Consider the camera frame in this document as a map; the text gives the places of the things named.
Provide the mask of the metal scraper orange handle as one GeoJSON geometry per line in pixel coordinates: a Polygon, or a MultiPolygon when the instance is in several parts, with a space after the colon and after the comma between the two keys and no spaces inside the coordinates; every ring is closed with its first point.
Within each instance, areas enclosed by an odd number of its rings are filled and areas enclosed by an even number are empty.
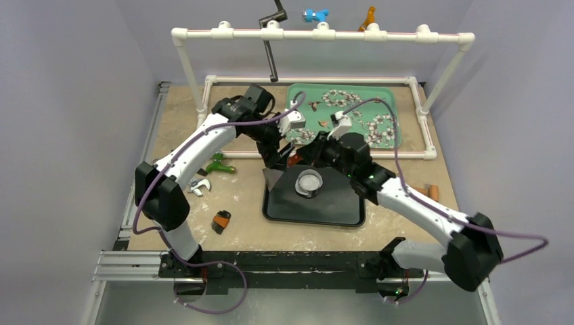
{"type": "Polygon", "coordinates": [[[287,168],[296,165],[302,161],[302,157],[298,154],[291,156],[289,153],[285,155],[277,155],[265,161],[265,168],[263,169],[263,177],[265,185],[269,191],[277,184],[281,176],[287,168]]]}

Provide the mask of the black baking tray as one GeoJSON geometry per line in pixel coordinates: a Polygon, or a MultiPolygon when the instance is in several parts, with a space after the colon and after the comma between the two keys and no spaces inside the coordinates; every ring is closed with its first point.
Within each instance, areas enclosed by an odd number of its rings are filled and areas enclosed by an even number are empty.
{"type": "Polygon", "coordinates": [[[330,167],[295,165],[276,179],[264,189],[262,213],[268,220],[354,228],[366,219],[365,200],[353,191],[346,176],[330,167]],[[306,170],[316,171],[323,181],[313,198],[296,192],[298,176],[306,170]]]}

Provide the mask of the wooden double-ended rolling pin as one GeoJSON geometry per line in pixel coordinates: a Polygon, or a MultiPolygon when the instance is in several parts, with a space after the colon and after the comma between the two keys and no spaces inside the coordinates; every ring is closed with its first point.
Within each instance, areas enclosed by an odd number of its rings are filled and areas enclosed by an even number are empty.
{"type": "Polygon", "coordinates": [[[412,188],[436,202],[439,202],[440,200],[439,187],[436,185],[427,184],[423,187],[413,186],[412,188]]]}

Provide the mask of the white dough ball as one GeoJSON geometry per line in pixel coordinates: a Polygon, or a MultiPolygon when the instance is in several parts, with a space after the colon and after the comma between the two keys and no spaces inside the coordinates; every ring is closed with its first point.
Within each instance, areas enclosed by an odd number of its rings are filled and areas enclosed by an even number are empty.
{"type": "Polygon", "coordinates": [[[316,175],[306,174],[299,178],[297,185],[300,191],[310,193],[318,190],[322,186],[322,181],[316,175]]]}

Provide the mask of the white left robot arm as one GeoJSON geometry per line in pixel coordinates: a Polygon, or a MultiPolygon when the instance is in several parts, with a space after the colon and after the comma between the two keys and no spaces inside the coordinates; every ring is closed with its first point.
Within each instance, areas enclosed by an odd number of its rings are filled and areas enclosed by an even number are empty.
{"type": "Polygon", "coordinates": [[[193,176],[220,149],[240,135],[257,145],[265,167],[286,168],[293,146],[280,147],[293,124],[306,93],[299,91],[289,109],[266,118],[264,109],[272,101],[270,92],[252,85],[244,95],[219,100],[204,122],[182,144],[153,164],[141,162],[135,170],[135,218],[144,215],[151,230],[162,236],[176,257],[175,267],[186,277],[198,274],[205,264],[202,248],[187,224],[190,204],[183,193],[193,176]]]}

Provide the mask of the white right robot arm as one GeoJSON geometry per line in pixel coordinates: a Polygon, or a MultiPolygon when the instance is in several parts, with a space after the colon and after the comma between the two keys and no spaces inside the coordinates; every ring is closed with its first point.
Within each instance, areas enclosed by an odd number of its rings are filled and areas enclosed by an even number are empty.
{"type": "Polygon", "coordinates": [[[502,262],[504,254],[490,218],[449,209],[417,192],[373,161],[361,135],[346,133],[330,139],[322,131],[296,154],[307,165],[343,174],[359,197],[400,214],[437,240],[437,244],[401,241],[380,257],[384,273],[395,276],[407,268],[441,272],[472,292],[502,262]]]}

